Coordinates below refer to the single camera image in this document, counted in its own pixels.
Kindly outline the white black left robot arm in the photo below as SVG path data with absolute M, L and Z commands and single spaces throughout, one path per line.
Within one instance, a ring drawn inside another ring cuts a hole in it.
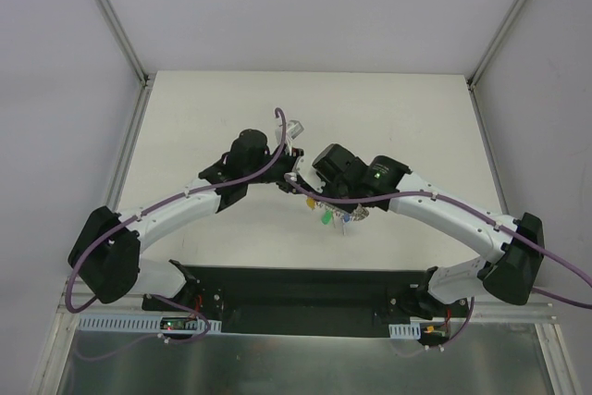
M 303 151 L 292 145 L 302 131 L 297 120 L 280 126 L 277 149 L 270 150 L 263 132 L 243 130 L 228 152 L 177 194 L 129 211 L 106 206 L 93 210 L 68 264 L 104 304 L 132 292 L 158 294 L 177 311 L 196 307 L 199 284 L 189 268 L 177 260 L 149 260 L 143 253 L 174 231 L 236 204 L 252 184 L 275 184 L 288 191 L 284 176 L 302 158 Z

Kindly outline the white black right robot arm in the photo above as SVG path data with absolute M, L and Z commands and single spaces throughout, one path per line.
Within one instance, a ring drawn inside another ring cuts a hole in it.
M 451 304 L 482 295 L 512 305 L 528 302 L 543 260 L 529 246 L 544 244 L 537 216 L 514 218 L 474 209 L 445 196 L 395 159 L 378 155 L 366 164 L 336 143 L 313 161 L 312 169 L 324 183 L 322 196 L 337 208 L 377 207 L 407 216 L 477 254 L 454 266 L 428 268 L 420 284 L 397 299 L 406 314 L 431 319 Z

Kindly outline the silver disc with key rings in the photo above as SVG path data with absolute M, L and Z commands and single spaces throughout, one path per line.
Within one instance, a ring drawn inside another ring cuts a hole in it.
M 356 209 L 354 209 L 350 213 L 343 213 L 343 215 L 344 214 L 347 214 L 351 217 L 350 223 L 360 222 L 360 221 L 366 219 L 367 217 L 369 217 L 369 211 L 366 208 L 361 207 L 361 206 L 358 206 Z

